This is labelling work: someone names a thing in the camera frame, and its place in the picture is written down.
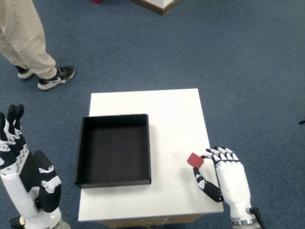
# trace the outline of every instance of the nike shoe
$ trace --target nike shoe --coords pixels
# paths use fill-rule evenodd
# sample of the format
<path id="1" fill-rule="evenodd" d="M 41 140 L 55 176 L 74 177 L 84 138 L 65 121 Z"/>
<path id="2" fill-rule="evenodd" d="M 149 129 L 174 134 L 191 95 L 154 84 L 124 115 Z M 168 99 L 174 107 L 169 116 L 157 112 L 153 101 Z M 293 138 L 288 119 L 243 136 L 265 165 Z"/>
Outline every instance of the nike shoe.
<path id="1" fill-rule="evenodd" d="M 22 80 L 27 80 L 29 79 L 34 72 L 31 69 L 23 69 L 19 66 L 15 66 L 18 70 L 18 78 Z"/>
<path id="2" fill-rule="evenodd" d="M 71 66 L 62 67 L 57 69 L 56 75 L 49 79 L 39 79 L 38 88 L 41 90 L 49 90 L 61 83 L 68 82 L 75 74 L 75 69 Z"/>

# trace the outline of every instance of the beige pants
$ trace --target beige pants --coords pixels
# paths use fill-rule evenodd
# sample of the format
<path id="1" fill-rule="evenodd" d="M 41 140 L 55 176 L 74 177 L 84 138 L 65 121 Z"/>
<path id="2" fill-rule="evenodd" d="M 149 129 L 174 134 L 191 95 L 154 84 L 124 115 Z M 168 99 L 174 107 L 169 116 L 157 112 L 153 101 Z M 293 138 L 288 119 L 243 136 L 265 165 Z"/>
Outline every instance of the beige pants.
<path id="1" fill-rule="evenodd" d="M 56 62 L 46 53 L 43 27 L 32 0 L 0 0 L 0 53 L 40 78 L 55 76 Z"/>

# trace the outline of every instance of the table top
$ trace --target table top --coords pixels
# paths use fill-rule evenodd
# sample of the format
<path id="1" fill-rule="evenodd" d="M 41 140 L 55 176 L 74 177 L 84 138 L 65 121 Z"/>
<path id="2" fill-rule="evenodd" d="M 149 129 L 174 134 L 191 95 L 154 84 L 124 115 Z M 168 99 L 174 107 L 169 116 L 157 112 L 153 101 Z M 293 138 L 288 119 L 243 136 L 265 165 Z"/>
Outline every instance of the table top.
<path id="1" fill-rule="evenodd" d="M 197 89 L 93 93 L 90 116 L 148 114 L 152 183 L 81 190 L 79 221 L 222 212 L 197 186 L 186 160 L 210 148 Z M 203 176 L 217 183 L 205 160 Z"/>

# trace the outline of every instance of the red cube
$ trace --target red cube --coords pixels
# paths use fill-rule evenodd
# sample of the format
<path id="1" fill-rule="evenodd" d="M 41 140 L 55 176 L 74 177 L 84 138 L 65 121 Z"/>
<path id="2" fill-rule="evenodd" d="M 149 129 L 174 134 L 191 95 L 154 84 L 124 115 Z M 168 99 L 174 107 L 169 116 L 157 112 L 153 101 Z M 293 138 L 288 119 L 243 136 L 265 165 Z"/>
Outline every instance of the red cube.
<path id="1" fill-rule="evenodd" d="M 195 168 L 200 168 L 200 166 L 203 164 L 203 158 L 199 157 L 197 154 L 192 153 L 187 159 L 187 163 Z"/>

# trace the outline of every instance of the open box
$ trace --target open box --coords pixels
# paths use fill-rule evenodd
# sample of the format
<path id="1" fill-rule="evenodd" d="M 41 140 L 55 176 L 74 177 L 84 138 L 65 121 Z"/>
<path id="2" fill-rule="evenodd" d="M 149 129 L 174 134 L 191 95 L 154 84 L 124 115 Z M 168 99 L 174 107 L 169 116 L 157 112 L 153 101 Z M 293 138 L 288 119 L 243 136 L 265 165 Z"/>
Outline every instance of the open box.
<path id="1" fill-rule="evenodd" d="M 148 115 L 83 118 L 74 183 L 81 188 L 150 184 Z"/>

